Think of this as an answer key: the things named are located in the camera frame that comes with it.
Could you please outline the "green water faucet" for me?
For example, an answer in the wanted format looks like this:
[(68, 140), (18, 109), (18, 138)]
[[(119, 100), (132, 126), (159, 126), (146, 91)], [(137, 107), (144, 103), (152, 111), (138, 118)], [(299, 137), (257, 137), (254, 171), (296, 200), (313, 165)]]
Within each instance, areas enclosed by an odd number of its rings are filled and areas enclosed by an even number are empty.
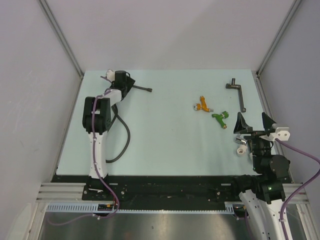
[(227, 119), (229, 117), (229, 113), (227, 111), (223, 111), (221, 114), (214, 113), (211, 116), (212, 118), (217, 120), (222, 129), (227, 128), (227, 124), (224, 123), (224, 119)]

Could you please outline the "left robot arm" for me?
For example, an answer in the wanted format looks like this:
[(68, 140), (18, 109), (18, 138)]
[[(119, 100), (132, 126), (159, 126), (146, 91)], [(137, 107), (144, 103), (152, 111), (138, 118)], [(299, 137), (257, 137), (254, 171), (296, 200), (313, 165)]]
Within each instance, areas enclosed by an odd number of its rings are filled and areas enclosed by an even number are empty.
[(135, 84), (125, 70), (108, 70), (106, 79), (111, 82), (110, 87), (96, 97), (86, 97), (83, 108), (82, 126), (90, 142), (89, 177), (92, 179), (103, 179), (109, 173), (105, 143), (112, 126), (112, 107), (124, 100)]

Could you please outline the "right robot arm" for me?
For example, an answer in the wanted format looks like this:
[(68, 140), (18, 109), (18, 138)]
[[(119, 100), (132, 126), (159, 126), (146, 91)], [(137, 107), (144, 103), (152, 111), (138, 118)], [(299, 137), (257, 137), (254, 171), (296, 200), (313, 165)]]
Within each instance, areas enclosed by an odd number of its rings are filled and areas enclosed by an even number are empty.
[(290, 132), (266, 113), (262, 113), (262, 123), (263, 130), (254, 130), (242, 113), (237, 114), (233, 132), (244, 136), (256, 175), (234, 177), (230, 194), (243, 202), (256, 240), (290, 240), (292, 234), (283, 205), (290, 161), (283, 155), (272, 154), (274, 141), (288, 141)]

